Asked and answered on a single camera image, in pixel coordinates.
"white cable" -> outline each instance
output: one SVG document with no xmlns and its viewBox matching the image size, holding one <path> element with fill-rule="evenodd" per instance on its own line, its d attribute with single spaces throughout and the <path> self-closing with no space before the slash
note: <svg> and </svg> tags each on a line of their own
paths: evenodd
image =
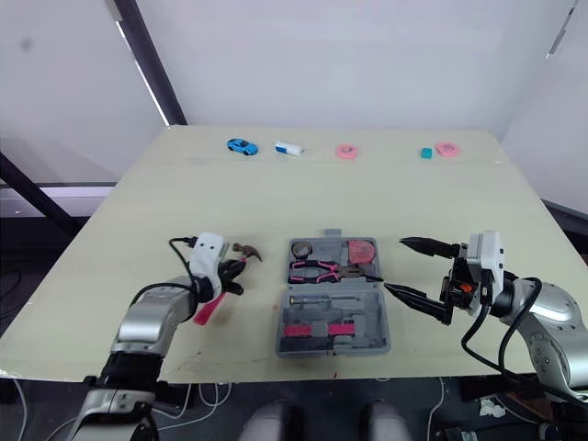
<svg viewBox="0 0 588 441">
<path fill-rule="evenodd" d="M 229 388 L 227 389 L 227 394 L 224 396 L 224 398 L 222 400 L 220 400 L 219 402 L 219 406 L 221 404 L 223 404 L 225 401 L 229 400 L 229 395 L 231 395 L 231 390 L 232 390 L 232 383 L 229 383 Z"/>
<path fill-rule="evenodd" d="M 220 402 L 217 402 L 217 407 L 220 406 L 221 404 L 223 404 L 225 401 L 227 401 L 229 399 L 229 395 L 231 395 L 231 389 L 232 389 L 232 383 L 229 383 L 229 388 L 227 389 L 227 394 L 224 396 L 224 398 L 222 400 L 220 400 Z M 214 406 L 213 402 L 207 401 L 204 398 L 204 394 L 202 393 L 202 384 L 198 384 L 198 395 L 200 395 L 200 400 L 209 407 Z"/>
<path fill-rule="evenodd" d="M 22 437 L 25 434 L 25 428 L 27 427 L 27 418 L 28 418 L 28 410 L 27 410 L 27 401 L 25 400 L 25 392 L 22 391 L 20 387 L 20 383 L 17 379 L 12 379 L 15 382 L 15 386 L 17 386 L 18 394 L 20 395 L 20 401 L 22 402 L 22 426 L 20 427 L 20 435 L 18 435 L 18 441 L 22 441 Z"/>
<path fill-rule="evenodd" d="M 496 401 L 498 401 L 498 402 L 499 402 L 499 404 L 500 404 L 501 406 L 503 406 L 503 407 L 504 407 L 504 409 L 505 409 L 507 412 L 511 413 L 512 415 L 514 415 L 515 417 L 517 417 L 519 420 L 526 421 L 527 423 L 531 423 L 531 424 L 538 424 L 538 422 L 537 422 L 537 421 L 529 420 L 528 418 L 525 418 L 524 416 L 521 416 L 521 415 L 519 415 L 518 413 L 516 413 L 516 412 L 514 412 L 514 411 L 511 411 L 511 410 L 510 410 L 510 409 L 509 409 L 509 408 L 506 406 L 506 404 L 504 404 L 504 402 L 503 402 L 503 401 L 502 401 L 500 398 L 498 398 L 497 396 L 494 396 L 494 399 L 495 399 Z"/>
<path fill-rule="evenodd" d="M 57 433 L 62 430 L 67 424 L 71 424 L 73 423 L 77 418 L 72 418 L 71 420 L 67 420 L 65 423 L 62 423 L 59 427 L 57 427 L 53 432 L 51 432 L 49 434 L 49 436 L 47 436 L 45 438 L 45 441 L 51 441 L 51 439 L 57 435 Z"/>
<path fill-rule="evenodd" d="M 436 406 L 431 409 L 431 412 L 429 412 L 429 421 L 426 424 L 426 441 L 431 439 L 431 421 L 433 420 L 433 413 L 435 413 L 435 411 L 441 407 L 441 404 L 443 404 L 443 400 L 445 399 L 445 384 L 443 384 L 441 377 L 437 377 L 437 379 L 439 380 L 439 383 L 441 383 L 441 399 L 436 404 Z"/>
<path fill-rule="evenodd" d="M 210 412 L 208 412 L 206 415 L 198 418 L 197 420 L 192 420 L 192 421 L 186 421 L 185 423 L 180 423 L 180 424 L 173 424 L 173 425 L 168 425 L 166 427 L 162 427 L 158 430 L 162 431 L 162 430 L 167 430 L 167 429 L 174 429 L 176 427 L 181 427 L 183 425 L 188 425 L 188 424 L 193 424 L 193 423 L 198 423 L 200 421 L 204 421 L 207 418 L 209 418 L 214 411 L 217 410 L 217 407 L 219 406 L 219 386 L 217 385 L 217 383 L 214 383 L 214 395 L 215 395 L 215 399 L 214 399 L 214 405 L 212 406 L 212 409 L 210 409 Z"/>
<path fill-rule="evenodd" d="M 170 418 L 172 420 L 179 420 L 182 416 L 184 416 L 184 412 L 186 411 L 188 398 L 190 398 L 190 391 L 192 391 L 192 384 L 188 384 L 187 386 L 186 399 L 184 400 L 184 406 L 182 406 L 182 410 L 180 411 L 180 413 L 174 415 L 173 413 L 164 412 L 159 409 L 155 409 L 154 407 L 152 408 L 152 410 L 155 413 L 159 413 L 160 415 L 166 416 L 167 418 Z"/>
</svg>

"small cube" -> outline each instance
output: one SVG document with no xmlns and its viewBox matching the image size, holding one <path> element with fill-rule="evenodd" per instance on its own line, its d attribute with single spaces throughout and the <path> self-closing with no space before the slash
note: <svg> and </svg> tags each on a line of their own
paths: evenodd
<svg viewBox="0 0 588 441">
<path fill-rule="evenodd" d="M 423 159 L 431 159 L 433 157 L 433 149 L 429 147 L 423 147 L 423 149 L 421 149 L 421 157 Z"/>
</svg>

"blue toy car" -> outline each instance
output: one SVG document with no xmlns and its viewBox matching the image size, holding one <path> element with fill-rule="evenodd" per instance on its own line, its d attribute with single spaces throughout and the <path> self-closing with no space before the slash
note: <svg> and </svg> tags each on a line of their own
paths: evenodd
<svg viewBox="0 0 588 441">
<path fill-rule="evenodd" d="M 257 146 L 255 144 L 240 138 L 233 138 L 232 140 L 228 140 L 227 147 L 229 147 L 230 151 L 242 153 L 245 156 L 256 154 L 258 152 Z"/>
</svg>

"gray tool case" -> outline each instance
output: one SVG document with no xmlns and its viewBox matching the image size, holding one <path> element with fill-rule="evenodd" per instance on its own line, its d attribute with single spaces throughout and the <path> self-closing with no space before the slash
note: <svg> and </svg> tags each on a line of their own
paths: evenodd
<svg viewBox="0 0 588 441">
<path fill-rule="evenodd" d="M 291 268 L 291 263 L 300 260 L 350 266 L 348 241 L 353 240 L 374 245 L 374 259 L 370 264 L 358 268 L 370 276 L 381 277 L 378 247 L 373 238 L 342 237 L 341 230 L 326 230 L 322 238 L 290 241 L 287 281 L 291 282 L 291 277 L 318 277 L 329 273 L 322 268 Z M 309 243 L 311 253 L 304 259 L 298 259 L 292 253 L 296 243 Z M 386 305 L 378 283 L 368 281 L 365 277 L 345 277 L 334 283 L 288 283 L 279 311 L 277 355 L 371 356 L 390 351 Z"/>
</svg>

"beige table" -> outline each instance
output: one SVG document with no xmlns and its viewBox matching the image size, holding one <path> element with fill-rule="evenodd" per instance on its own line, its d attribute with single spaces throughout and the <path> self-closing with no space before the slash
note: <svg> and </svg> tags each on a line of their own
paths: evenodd
<svg viewBox="0 0 588 441">
<path fill-rule="evenodd" d="M 230 153 L 242 137 L 260 153 Z M 278 154 L 276 140 L 305 146 Z M 456 158 L 422 160 L 418 152 L 454 141 Z M 360 148 L 351 162 L 340 142 Z M 47 275 L 0 340 L 4 376 L 81 380 L 97 374 L 130 299 L 144 285 L 182 275 L 167 246 L 203 231 L 252 243 L 264 256 L 239 278 L 242 297 L 227 296 L 206 327 L 182 324 L 165 359 L 173 382 L 266 381 L 484 374 L 459 339 L 472 319 L 456 311 L 446 327 L 387 295 L 391 351 L 384 356 L 280 359 L 274 353 L 277 305 L 286 288 L 292 237 L 324 228 L 378 240 L 388 281 L 437 298 L 450 261 L 398 244 L 422 235 L 466 242 L 472 232 L 501 232 L 506 267 L 567 289 L 588 319 L 588 271 L 540 200 L 485 131 L 358 131 L 172 127 L 122 178 Z M 473 346 L 495 358 L 506 328 L 493 318 Z M 507 365 L 530 371 L 513 339 Z"/>
</svg>

